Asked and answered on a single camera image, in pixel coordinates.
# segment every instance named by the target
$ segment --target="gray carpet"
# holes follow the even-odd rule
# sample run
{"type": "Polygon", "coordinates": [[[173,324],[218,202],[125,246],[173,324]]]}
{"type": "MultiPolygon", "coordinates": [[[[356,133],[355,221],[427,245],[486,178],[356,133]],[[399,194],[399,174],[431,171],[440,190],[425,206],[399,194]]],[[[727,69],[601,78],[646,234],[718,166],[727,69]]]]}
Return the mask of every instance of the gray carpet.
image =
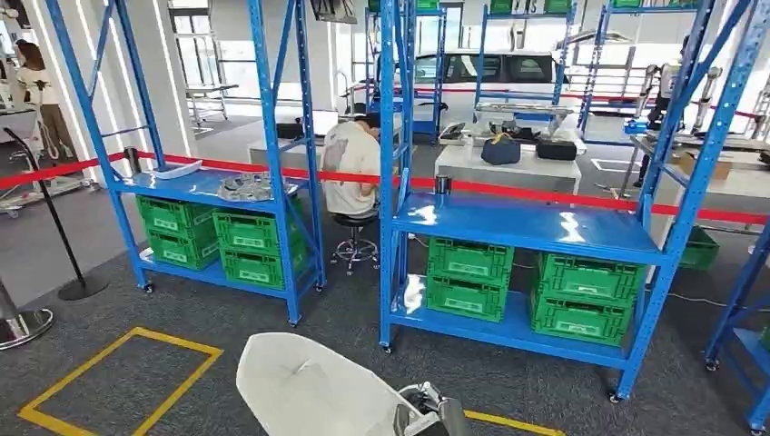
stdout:
{"type": "MultiPolygon", "coordinates": [[[[325,231],[329,246],[344,235],[333,223],[326,223],[325,231]]],[[[376,228],[367,232],[377,237],[376,228]]],[[[723,301],[735,266],[745,258],[740,248],[745,241],[724,243],[711,272],[679,274],[675,292],[723,301]]],[[[426,250],[411,242],[410,271],[424,272],[425,257],[426,250]]],[[[157,292],[146,295],[136,289],[125,256],[94,272],[110,277],[106,291],[71,303],[44,297],[41,302],[57,316],[55,327],[24,348],[0,354],[5,369],[0,434],[48,434],[16,418],[19,408],[135,326],[224,350],[151,434],[264,434],[235,390],[234,374],[248,336],[274,331],[297,332],[330,346],[393,386],[430,380],[462,399],[467,409],[569,435],[743,434],[736,409],[740,402],[733,401],[734,395],[741,396],[735,379],[727,371],[703,370],[699,350],[718,309],[701,303],[673,300],[666,307],[632,400],[612,405],[605,389],[614,374],[583,363],[405,328],[399,330],[395,352],[384,354],[377,344],[378,273],[368,268],[359,268],[351,280],[343,268],[332,266],[324,293],[304,302],[297,329],[286,322],[280,300],[246,292],[160,274],[153,276],[157,292]]],[[[514,280],[528,280],[526,270],[517,269],[514,275],[514,280]]],[[[761,283],[769,282],[764,273],[761,283]]],[[[195,352],[146,340],[125,347],[41,410],[88,430],[128,434],[140,415],[201,360],[195,352]]],[[[473,428],[478,435],[516,434],[484,423],[473,428]]]]}

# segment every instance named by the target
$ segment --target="blue shelf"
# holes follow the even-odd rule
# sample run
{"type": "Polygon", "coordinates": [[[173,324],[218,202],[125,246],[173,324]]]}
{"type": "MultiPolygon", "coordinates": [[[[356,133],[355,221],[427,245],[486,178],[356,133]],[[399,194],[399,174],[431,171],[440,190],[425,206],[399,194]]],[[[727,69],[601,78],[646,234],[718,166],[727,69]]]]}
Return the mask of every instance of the blue shelf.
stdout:
{"type": "Polygon", "coordinates": [[[637,14],[675,14],[696,13],[698,6],[643,6],[643,7],[609,7],[607,11],[613,15],[637,14]]]}
{"type": "Polygon", "coordinates": [[[770,352],[759,341],[759,333],[746,329],[733,329],[733,334],[762,371],[770,377],[770,352]]]}
{"type": "Polygon", "coordinates": [[[425,277],[410,274],[407,285],[398,294],[395,310],[389,315],[390,322],[611,368],[622,369],[626,365],[622,348],[533,332],[528,297],[521,292],[508,293],[502,322],[489,322],[428,309],[422,304],[424,290],[425,277]]]}
{"type": "Polygon", "coordinates": [[[643,264],[666,256],[630,213],[479,194],[410,194],[394,230],[643,264]]]}
{"type": "MultiPolygon", "coordinates": [[[[261,295],[267,295],[270,297],[277,297],[283,300],[288,298],[287,293],[283,289],[265,288],[262,286],[255,286],[244,282],[234,282],[229,280],[224,275],[224,268],[222,267],[222,261],[217,259],[211,265],[203,268],[200,271],[183,268],[181,266],[172,265],[170,263],[156,262],[153,258],[153,249],[148,248],[139,253],[141,259],[140,264],[142,268],[158,273],[165,273],[170,275],[176,275],[180,277],[186,277],[188,279],[198,280],[201,282],[213,283],[227,288],[240,289],[241,291],[258,293],[261,295]]],[[[312,280],[305,281],[304,285],[300,287],[297,285],[297,289],[301,290],[300,295],[306,292],[310,285],[315,283],[315,276],[312,280]]]]}
{"type": "MultiPolygon", "coordinates": [[[[243,209],[248,211],[274,213],[275,202],[228,202],[217,196],[222,179],[236,175],[237,172],[201,169],[176,179],[159,179],[150,173],[139,173],[123,180],[115,188],[124,193],[138,193],[169,200],[182,200],[193,203],[210,204],[218,207],[243,209]]],[[[291,179],[287,182],[287,194],[297,192],[307,186],[305,180],[291,179]]]]}
{"type": "Polygon", "coordinates": [[[567,18],[566,13],[562,14],[487,14],[488,20],[537,20],[540,18],[567,18]]]}

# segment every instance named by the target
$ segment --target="metal rack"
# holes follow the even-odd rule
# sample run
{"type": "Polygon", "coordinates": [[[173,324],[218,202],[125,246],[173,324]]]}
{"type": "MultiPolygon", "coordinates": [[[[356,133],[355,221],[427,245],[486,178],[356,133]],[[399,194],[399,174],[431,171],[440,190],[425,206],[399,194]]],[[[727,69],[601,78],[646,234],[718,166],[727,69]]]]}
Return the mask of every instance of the metal rack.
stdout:
{"type": "MultiPolygon", "coordinates": [[[[404,165],[395,208],[390,201],[384,201],[380,209],[380,345],[386,352],[390,351],[392,327],[407,326],[615,368],[620,370],[620,379],[616,389],[609,393],[609,399],[617,402],[630,396],[697,210],[703,201],[716,157],[725,140],[727,126],[733,119],[758,47],[767,33],[765,17],[770,13],[770,0],[739,0],[733,16],[720,31],[705,61],[698,63],[706,24],[715,9],[715,1],[704,0],[697,11],[682,73],[676,82],[659,142],[652,153],[649,173],[635,213],[570,204],[501,200],[477,194],[413,192],[410,189],[409,163],[404,165]],[[647,228],[652,199],[660,174],[664,171],[663,163],[672,148],[673,133],[684,108],[708,66],[735,29],[737,19],[733,18],[736,17],[745,19],[746,30],[740,38],[735,61],[727,76],[728,86],[720,97],[695,170],[689,180],[683,180],[686,192],[675,224],[662,248],[659,248],[651,240],[647,228]],[[424,278],[407,272],[408,233],[650,265],[655,269],[651,293],[638,293],[633,331],[628,335],[625,348],[533,332],[529,325],[528,297],[522,292],[511,291],[508,294],[507,308],[500,323],[434,312],[423,304],[424,278]]],[[[383,0],[383,10],[394,10],[394,3],[395,0],[383,0]]],[[[383,68],[391,67],[393,62],[390,43],[393,26],[393,13],[383,14],[383,68]]],[[[394,154],[392,134],[389,133],[392,126],[388,125],[393,111],[392,81],[387,75],[383,76],[381,89],[381,197],[390,199],[395,194],[390,180],[391,159],[409,153],[404,153],[403,147],[400,147],[394,154]]]]}
{"type": "MultiPolygon", "coordinates": [[[[536,13],[529,13],[525,12],[523,14],[491,14],[489,12],[489,6],[484,5],[484,15],[481,18],[481,43],[479,46],[479,60],[476,65],[476,96],[473,101],[473,107],[476,107],[479,104],[479,100],[481,98],[501,98],[505,99],[507,102],[510,99],[521,99],[521,100],[539,100],[539,101],[550,101],[551,104],[558,104],[559,97],[561,96],[561,89],[564,85],[564,70],[565,70],[565,62],[567,61],[567,51],[568,51],[568,44],[566,43],[567,39],[569,38],[569,32],[572,27],[572,24],[575,21],[575,13],[578,9],[578,2],[577,0],[574,0],[572,2],[572,5],[570,6],[569,10],[564,14],[536,14],[536,13]],[[497,20],[535,20],[535,19],[543,19],[543,18],[563,18],[566,22],[566,30],[564,34],[564,41],[565,43],[561,47],[561,55],[559,57],[559,62],[557,65],[557,71],[556,71],[556,81],[554,83],[554,91],[553,94],[544,94],[544,93],[516,93],[511,91],[495,91],[490,93],[485,93],[481,90],[481,83],[483,82],[484,78],[484,44],[487,41],[487,25],[489,24],[489,21],[497,21],[497,20]]],[[[520,117],[522,119],[530,119],[530,120],[545,120],[547,121],[550,117],[550,115],[543,115],[543,114],[517,114],[517,117],[520,117]]]]}
{"type": "MultiPolygon", "coordinates": [[[[414,58],[415,58],[415,29],[417,27],[416,23],[414,25],[406,25],[409,20],[409,17],[406,14],[406,10],[400,10],[399,16],[404,20],[404,24],[401,22],[401,20],[397,20],[398,23],[395,24],[396,29],[396,44],[398,47],[398,54],[399,59],[405,59],[409,58],[412,59],[411,65],[414,65],[414,58]]],[[[441,125],[441,106],[442,106],[442,95],[443,95],[443,86],[444,86],[444,74],[446,72],[446,66],[445,66],[445,49],[446,49],[446,40],[447,40],[447,9],[445,7],[439,7],[439,9],[435,11],[425,11],[420,10],[416,12],[415,19],[417,16],[435,16],[439,20],[439,35],[438,35],[438,44],[436,49],[436,77],[433,80],[433,88],[431,90],[425,90],[425,89],[417,89],[411,84],[412,87],[412,101],[414,100],[420,100],[422,101],[421,104],[431,104],[433,107],[432,111],[432,117],[430,121],[424,121],[424,120],[415,120],[413,121],[412,130],[413,132],[420,133],[420,134],[428,134],[430,135],[430,142],[432,144],[437,144],[439,139],[439,133],[440,133],[440,125],[441,125]]],[[[380,12],[372,12],[369,8],[366,8],[364,12],[364,34],[366,35],[366,57],[364,60],[364,95],[365,95],[365,104],[366,104],[366,110],[367,112],[377,112],[380,110],[380,103],[375,99],[375,95],[380,90],[380,76],[382,75],[382,72],[388,72],[390,74],[390,71],[393,70],[386,70],[382,68],[381,63],[377,60],[377,55],[380,54],[380,50],[378,49],[377,45],[374,43],[374,41],[371,40],[371,31],[369,29],[370,23],[374,24],[374,28],[377,28],[377,22],[380,19],[380,12]],[[370,77],[369,74],[371,72],[372,67],[374,67],[374,76],[370,77]]],[[[404,80],[406,77],[406,69],[400,68],[400,78],[401,78],[401,94],[406,94],[405,84],[406,81],[404,80]]]]}
{"type": "Polygon", "coordinates": [[[717,357],[721,355],[731,369],[735,370],[739,380],[752,393],[753,404],[745,419],[754,435],[761,435],[765,432],[765,419],[770,413],[770,386],[755,387],[752,379],[741,368],[740,362],[726,346],[733,340],[740,343],[747,355],[750,356],[751,362],[762,371],[765,377],[770,377],[770,351],[761,343],[760,332],[738,327],[741,321],[752,313],[757,313],[762,308],[770,306],[770,295],[764,295],[751,306],[744,307],[756,276],[767,262],[768,254],[770,254],[770,222],[765,224],[765,229],[756,240],[754,251],[741,269],[727,306],[722,311],[716,330],[706,347],[706,369],[710,372],[718,370],[719,360],[717,357]]]}
{"type": "Polygon", "coordinates": [[[146,271],[155,271],[158,273],[168,273],[178,275],[202,282],[210,282],[221,286],[227,286],[240,289],[247,292],[255,292],[263,295],[269,295],[286,300],[289,313],[289,323],[295,325],[301,318],[300,298],[310,289],[319,290],[326,283],[326,276],[323,266],[322,244],[321,244],[321,219],[319,195],[320,187],[316,172],[316,153],[313,123],[312,123],[312,101],[310,86],[310,71],[308,65],[307,35],[305,33],[305,2],[303,0],[288,0],[287,14],[283,23],[283,33],[281,36],[281,45],[279,47],[278,58],[275,66],[275,74],[271,83],[270,67],[268,66],[267,47],[265,44],[263,15],[261,2],[258,0],[248,0],[249,14],[251,16],[252,37],[254,42],[254,51],[256,52],[257,71],[260,83],[260,92],[262,96],[262,117],[265,125],[265,141],[268,150],[268,163],[270,166],[271,193],[272,198],[268,201],[252,203],[228,202],[217,196],[217,190],[221,185],[222,178],[235,175],[235,173],[201,169],[195,173],[179,177],[176,179],[163,180],[153,176],[151,173],[139,173],[133,177],[123,177],[117,173],[110,165],[109,156],[104,146],[105,136],[113,134],[123,134],[137,130],[146,129],[149,133],[154,158],[159,170],[165,170],[170,165],[166,163],[163,155],[163,147],[158,134],[157,124],[153,115],[153,108],[150,101],[147,84],[144,81],[144,73],[140,62],[139,49],[133,36],[133,28],[126,6],[126,0],[110,0],[106,2],[104,9],[104,18],[102,28],[99,33],[99,40],[96,51],[96,60],[91,75],[91,87],[86,85],[77,57],[67,32],[62,9],[57,0],[45,0],[51,17],[54,21],[54,29],[59,43],[62,46],[64,60],[69,74],[72,77],[74,90],[77,95],[84,119],[88,127],[91,140],[94,144],[99,164],[104,172],[105,183],[108,189],[110,200],[112,201],[117,221],[128,249],[129,259],[133,267],[139,287],[151,292],[154,286],[147,280],[146,271]],[[99,67],[104,56],[104,48],[107,42],[109,23],[114,12],[117,12],[120,27],[123,30],[125,47],[131,60],[133,69],[133,78],[139,92],[142,102],[143,114],[146,119],[146,125],[129,128],[121,132],[103,134],[96,119],[94,109],[91,105],[93,89],[98,80],[99,67]],[[281,73],[286,57],[286,47],[289,40],[291,21],[294,21],[296,31],[297,52],[300,62],[300,82],[302,88],[302,124],[305,136],[293,141],[290,144],[279,147],[278,137],[275,128],[275,105],[278,94],[278,87],[281,84],[281,73]],[[281,176],[280,154],[295,146],[307,147],[307,159],[309,168],[309,180],[287,180],[284,183],[281,176]],[[303,220],[288,201],[288,195],[294,194],[299,190],[308,191],[311,199],[311,221],[310,230],[304,225],[303,220]],[[242,282],[233,282],[225,277],[222,263],[216,263],[206,267],[201,271],[194,271],[167,263],[157,263],[153,259],[152,250],[140,252],[133,238],[131,225],[126,217],[121,194],[135,193],[140,195],[151,195],[170,200],[181,200],[193,203],[204,203],[219,207],[228,207],[234,209],[243,209],[246,211],[272,213],[276,218],[278,229],[278,239],[281,247],[281,265],[285,272],[293,271],[291,266],[291,252],[288,235],[287,220],[292,218],[303,233],[308,245],[311,247],[311,261],[305,263],[305,268],[296,275],[291,273],[284,274],[284,287],[282,290],[274,290],[261,286],[250,285],[242,282]]]}
{"type": "MultiPolygon", "coordinates": [[[[607,30],[609,28],[609,20],[612,17],[612,15],[682,14],[682,13],[694,14],[699,10],[698,5],[670,5],[670,6],[648,5],[648,6],[639,6],[639,7],[617,7],[617,6],[614,6],[613,3],[614,3],[614,0],[608,0],[607,4],[602,6],[601,13],[599,14],[599,21],[597,24],[597,33],[596,33],[596,36],[594,37],[594,51],[591,54],[591,63],[588,65],[586,88],[583,91],[583,99],[582,99],[582,102],[580,103],[580,115],[579,115],[579,118],[577,119],[577,127],[580,129],[580,131],[584,136],[585,136],[586,127],[588,124],[588,117],[591,111],[591,105],[593,104],[593,100],[594,100],[594,89],[597,85],[598,69],[601,66],[599,63],[601,61],[601,55],[604,49],[604,44],[607,41],[607,30]]],[[[616,109],[622,109],[624,108],[624,105],[622,103],[611,104],[610,107],[614,107],[616,109]]],[[[598,140],[590,140],[585,138],[583,139],[583,142],[586,144],[601,144],[601,145],[623,145],[623,146],[632,145],[629,142],[598,141],[598,140]]]]}

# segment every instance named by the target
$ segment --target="stacked green crate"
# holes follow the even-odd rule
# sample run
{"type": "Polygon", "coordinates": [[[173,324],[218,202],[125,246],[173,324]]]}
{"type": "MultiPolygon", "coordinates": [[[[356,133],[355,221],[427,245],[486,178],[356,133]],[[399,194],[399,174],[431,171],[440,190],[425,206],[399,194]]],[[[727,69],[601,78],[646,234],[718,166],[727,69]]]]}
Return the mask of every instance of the stacked green crate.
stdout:
{"type": "Polygon", "coordinates": [[[155,261],[201,270],[217,259],[214,207],[141,195],[136,202],[155,261]]]}
{"type": "Polygon", "coordinates": [[[645,268],[542,253],[531,295],[532,329],[570,339],[619,345],[628,330],[645,268]]]}
{"type": "MultiPolygon", "coordinates": [[[[294,198],[292,201],[301,215],[299,200],[294,198]]],[[[300,227],[292,220],[290,213],[289,216],[291,264],[296,273],[307,261],[308,247],[300,227]]],[[[237,282],[283,289],[281,257],[284,253],[278,242],[275,216],[225,209],[214,213],[213,219],[219,236],[225,276],[237,282]]]]}
{"type": "Polygon", "coordinates": [[[428,257],[429,308],[486,321],[502,320],[512,248],[432,237],[428,257]]]}

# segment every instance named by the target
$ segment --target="white table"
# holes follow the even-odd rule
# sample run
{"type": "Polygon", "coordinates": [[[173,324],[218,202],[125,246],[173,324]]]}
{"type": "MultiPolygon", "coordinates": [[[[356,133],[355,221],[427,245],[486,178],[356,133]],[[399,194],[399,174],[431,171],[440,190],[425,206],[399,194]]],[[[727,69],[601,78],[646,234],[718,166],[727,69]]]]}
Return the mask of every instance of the white table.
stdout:
{"type": "Polygon", "coordinates": [[[530,150],[521,150],[521,160],[492,165],[481,159],[481,148],[474,147],[470,159],[463,147],[448,145],[434,166],[434,174],[449,175],[467,182],[539,189],[556,193],[578,193],[582,174],[575,161],[540,159],[530,150]]]}

